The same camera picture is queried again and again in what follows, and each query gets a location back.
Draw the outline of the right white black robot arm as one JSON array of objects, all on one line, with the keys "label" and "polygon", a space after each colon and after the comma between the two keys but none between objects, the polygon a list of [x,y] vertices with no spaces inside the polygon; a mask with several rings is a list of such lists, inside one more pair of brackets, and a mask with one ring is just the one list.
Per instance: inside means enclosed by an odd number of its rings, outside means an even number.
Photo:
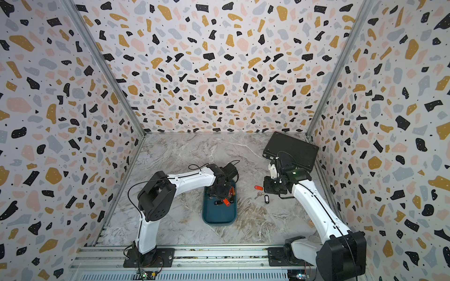
[{"label": "right white black robot arm", "polygon": [[269,166],[264,191],[298,200],[312,220],[320,241],[304,236],[285,240],[281,248],[269,248],[272,266],[312,265],[325,281],[348,281],[366,272],[367,242],[362,232],[353,232],[332,211],[318,192],[309,173],[302,168],[284,170]]}]

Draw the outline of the teal plastic storage box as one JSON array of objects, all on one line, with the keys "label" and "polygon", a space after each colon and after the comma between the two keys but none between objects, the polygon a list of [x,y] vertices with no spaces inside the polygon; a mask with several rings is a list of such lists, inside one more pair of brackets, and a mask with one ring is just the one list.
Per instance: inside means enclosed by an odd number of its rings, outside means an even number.
[{"label": "teal plastic storage box", "polygon": [[236,182],[231,181],[231,195],[228,198],[228,205],[223,201],[209,197],[204,188],[202,219],[212,227],[229,226],[233,224],[237,218],[237,189]]}]

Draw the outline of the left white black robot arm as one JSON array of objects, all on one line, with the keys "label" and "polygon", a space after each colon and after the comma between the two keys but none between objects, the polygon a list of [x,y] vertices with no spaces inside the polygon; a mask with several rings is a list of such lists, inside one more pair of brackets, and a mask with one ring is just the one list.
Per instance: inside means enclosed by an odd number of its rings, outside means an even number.
[{"label": "left white black robot arm", "polygon": [[205,188],[206,195],[221,201],[231,198],[233,180],[238,177],[231,162],[224,167],[207,164],[187,173],[155,173],[138,193],[134,207],[141,216],[138,235],[125,253],[124,268],[170,267],[168,256],[173,249],[157,250],[160,221],[169,213],[173,199],[183,193]]}]

